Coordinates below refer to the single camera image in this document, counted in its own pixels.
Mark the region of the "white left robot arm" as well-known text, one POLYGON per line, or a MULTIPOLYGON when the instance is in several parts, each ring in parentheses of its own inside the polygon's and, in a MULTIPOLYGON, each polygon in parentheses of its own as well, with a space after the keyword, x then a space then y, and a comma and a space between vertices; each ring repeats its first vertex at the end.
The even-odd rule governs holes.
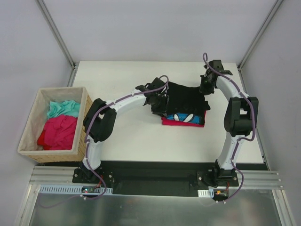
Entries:
POLYGON ((169 78, 156 77, 151 83, 139 85, 124 97, 111 101, 96 99, 83 120, 86 150, 81 163, 83 178, 89 183, 99 179, 97 168, 101 166, 100 151, 105 140, 113 132, 116 119, 137 107, 158 106, 166 98, 169 78))

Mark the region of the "black flower print t-shirt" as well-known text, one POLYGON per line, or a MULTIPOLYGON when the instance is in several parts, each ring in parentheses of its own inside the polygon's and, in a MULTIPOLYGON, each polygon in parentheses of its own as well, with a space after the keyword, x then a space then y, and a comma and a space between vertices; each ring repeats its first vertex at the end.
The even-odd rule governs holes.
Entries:
POLYGON ((199 87, 186 87, 169 82, 167 95, 167 115, 174 112, 203 113, 210 110, 210 105, 200 93, 199 87))

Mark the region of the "wicker laundry basket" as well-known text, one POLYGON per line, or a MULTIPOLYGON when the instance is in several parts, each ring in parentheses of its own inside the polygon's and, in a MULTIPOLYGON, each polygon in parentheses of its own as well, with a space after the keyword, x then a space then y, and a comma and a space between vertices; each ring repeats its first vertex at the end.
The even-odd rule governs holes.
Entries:
POLYGON ((18 153, 36 162, 82 161, 85 156, 85 129, 83 120, 92 105, 85 87, 40 88, 29 114, 18 146, 18 153), (74 100, 80 103, 78 122, 70 150, 43 150, 37 141, 47 121, 47 111, 51 101, 74 100))

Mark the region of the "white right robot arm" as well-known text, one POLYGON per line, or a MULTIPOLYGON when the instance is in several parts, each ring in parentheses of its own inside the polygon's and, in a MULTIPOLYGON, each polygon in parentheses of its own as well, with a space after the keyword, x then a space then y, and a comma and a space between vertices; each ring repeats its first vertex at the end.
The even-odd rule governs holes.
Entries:
POLYGON ((226 139, 222 152, 215 161, 212 182, 217 186, 233 176, 238 153, 244 141, 253 141, 257 123, 259 100, 248 96, 232 79, 232 72, 225 70, 221 60, 204 60, 205 74, 201 75, 200 92, 203 95, 219 89, 228 101, 224 116, 226 139))

